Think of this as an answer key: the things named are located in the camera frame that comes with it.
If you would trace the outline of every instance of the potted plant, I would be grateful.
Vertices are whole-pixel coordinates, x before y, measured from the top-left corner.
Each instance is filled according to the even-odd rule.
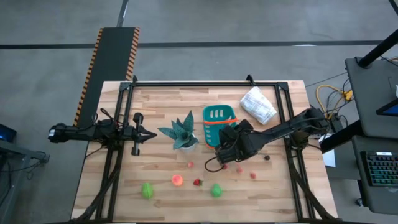
[[[192,111],[185,118],[184,122],[177,118],[177,121],[172,121],[173,128],[158,128],[160,132],[174,139],[173,149],[182,149],[184,151],[194,150],[198,139],[193,134],[193,116]]]

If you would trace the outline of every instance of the green toy fruit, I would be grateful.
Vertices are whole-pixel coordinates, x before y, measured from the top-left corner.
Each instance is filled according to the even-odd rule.
[[[141,194],[144,198],[150,199],[154,195],[154,189],[152,188],[152,184],[144,183],[141,188]]]
[[[211,194],[213,197],[220,197],[223,194],[223,189],[218,184],[215,184],[211,189]]]

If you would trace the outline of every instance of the wooden table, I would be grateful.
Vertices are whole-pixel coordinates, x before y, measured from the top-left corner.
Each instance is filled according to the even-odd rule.
[[[294,113],[299,114],[309,107],[303,81],[288,81]],[[98,105],[98,119],[106,119],[99,108],[114,114],[120,82],[104,82]],[[263,94],[277,108],[275,91],[261,87]],[[204,163],[214,156],[204,141],[202,110],[208,105],[231,105],[238,119],[247,119],[256,130],[271,128],[280,123],[276,114],[266,125],[261,125],[239,105],[240,99],[250,87],[145,87],[134,88],[130,122],[135,112],[144,115],[143,126],[158,134],[140,145],[141,155],[131,156],[132,142],[125,145],[114,222],[294,222],[297,216],[294,207],[292,187],[287,167],[285,147],[282,140],[264,146],[256,155],[240,163],[243,173],[236,172],[236,164],[229,163],[227,170],[209,173]],[[157,128],[171,127],[171,120],[184,119],[192,110],[195,136],[199,145],[190,153],[173,150],[173,140],[160,133]],[[91,142],[87,153],[99,148]],[[271,156],[269,161],[264,155]],[[310,188],[330,214],[337,217],[335,203],[318,149],[308,147],[303,151]],[[106,150],[91,155],[84,163],[72,218],[83,213],[98,193],[101,185]],[[194,167],[188,168],[187,162]],[[220,165],[210,163],[210,169]],[[257,174],[252,180],[250,172]],[[172,185],[171,176],[179,174],[184,183],[181,187]],[[192,184],[195,179],[204,180],[203,186]],[[141,197],[141,185],[145,182],[154,187],[150,200]],[[213,198],[210,189],[219,184],[223,189],[220,198]],[[303,212],[307,208],[300,190]],[[109,198],[104,203],[107,211]]]

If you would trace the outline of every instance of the white paper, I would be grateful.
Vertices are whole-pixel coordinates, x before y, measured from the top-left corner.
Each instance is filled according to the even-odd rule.
[[[321,136],[321,138],[319,139],[319,142],[322,142],[324,138],[328,138],[330,136],[331,136],[331,134],[329,134],[329,133],[324,136]],[[335,150],[334,149],[324,153],[322,156],[323,156],[323,163],[326,166],[336,167],[336,158],[335,158]]]

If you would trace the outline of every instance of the keyboard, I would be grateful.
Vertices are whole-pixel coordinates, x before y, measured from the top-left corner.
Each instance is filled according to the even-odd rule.
[[[398,153],[362,152],[369,183],[376,187],[398,187]]]

